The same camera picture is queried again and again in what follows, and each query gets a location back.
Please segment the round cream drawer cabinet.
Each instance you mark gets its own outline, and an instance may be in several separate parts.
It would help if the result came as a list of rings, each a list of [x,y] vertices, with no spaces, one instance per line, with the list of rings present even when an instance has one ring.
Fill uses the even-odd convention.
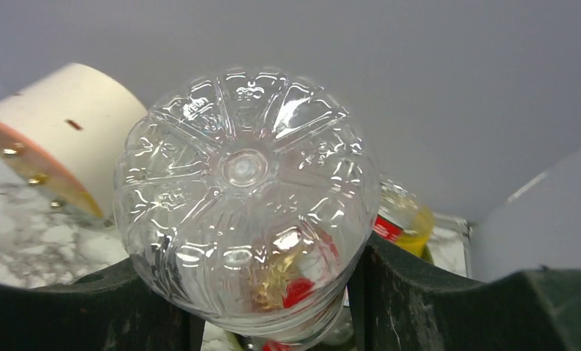
[[[71,63],[0,100],[0,156],[27,184],[107,218],[116,161],[146,114],[117,80]]]

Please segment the red label bottle red cap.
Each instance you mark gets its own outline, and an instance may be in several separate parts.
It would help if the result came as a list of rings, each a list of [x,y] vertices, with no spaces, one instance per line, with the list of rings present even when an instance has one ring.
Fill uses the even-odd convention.
[[[422,257],[434,226],[433,212],[414,193],[381,176],[381,204],[373,227],[377,235]]]

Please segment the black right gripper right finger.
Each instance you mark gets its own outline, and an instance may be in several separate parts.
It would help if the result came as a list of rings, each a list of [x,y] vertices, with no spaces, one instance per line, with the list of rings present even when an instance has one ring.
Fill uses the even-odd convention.
[[[483,283],[372,235],[348,292],[359,350],[581,350],[581,270]]]

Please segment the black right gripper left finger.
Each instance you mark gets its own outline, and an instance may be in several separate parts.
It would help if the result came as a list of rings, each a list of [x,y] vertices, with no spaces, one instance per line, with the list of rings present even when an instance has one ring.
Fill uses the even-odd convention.
[[[205,322],[122,260],[72,284],[0,284],[0,350],[199,350]]]

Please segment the aluminium table frame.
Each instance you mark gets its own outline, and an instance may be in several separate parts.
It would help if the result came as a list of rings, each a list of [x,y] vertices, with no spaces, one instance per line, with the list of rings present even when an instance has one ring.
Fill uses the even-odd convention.
[[[435,226],[427,243],[433,264],[443,270],[471,278],[468,221],[455,216],[434,214]]]

